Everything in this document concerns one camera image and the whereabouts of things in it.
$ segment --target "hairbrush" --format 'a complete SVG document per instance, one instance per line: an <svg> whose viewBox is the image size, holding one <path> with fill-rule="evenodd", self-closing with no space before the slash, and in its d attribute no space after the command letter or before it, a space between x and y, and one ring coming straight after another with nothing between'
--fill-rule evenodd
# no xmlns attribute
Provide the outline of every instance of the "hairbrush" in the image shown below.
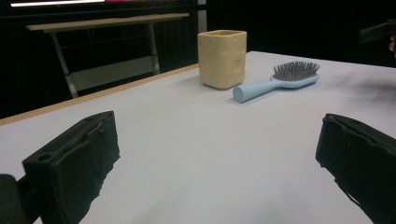
<svg viewBox="0 0 396 224"><path fill-rule="evenodd" d="M275 74L270 81L234 87L233 98L236 102L243 103L277 87L299 88L315 83L319 79L319 68L318 64L310 62L282 63L274 67Z"/></svg>

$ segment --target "hairbrush head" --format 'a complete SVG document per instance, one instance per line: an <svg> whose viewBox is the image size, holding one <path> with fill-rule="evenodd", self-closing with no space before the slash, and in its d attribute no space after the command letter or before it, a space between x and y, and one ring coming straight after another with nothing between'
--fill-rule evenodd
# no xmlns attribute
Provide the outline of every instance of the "hairbrush head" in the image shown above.
<svg viewBox="0 0 396 224"><path fill-rule="evenodd" d="M299 81L317 74L320 66L310 62L282 63L274 67L274 78L282 81Z"/></svg>

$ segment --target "white table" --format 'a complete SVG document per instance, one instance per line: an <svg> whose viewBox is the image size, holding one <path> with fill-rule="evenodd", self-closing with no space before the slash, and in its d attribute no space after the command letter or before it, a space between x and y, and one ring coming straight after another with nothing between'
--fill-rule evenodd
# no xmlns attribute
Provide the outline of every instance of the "white table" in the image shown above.
<svg viewBox="0 0 396 224"><path fill-rule="evenodd" d="M0 171L21 178L24 158L79 120L113 110L120 159L81 223L372 223L315 152L326 113L396 136L396 69L249 52L244 83L300 60L321 66L316 84L244 104L232 89L201 84L193 66L0 120Z"/></svg>

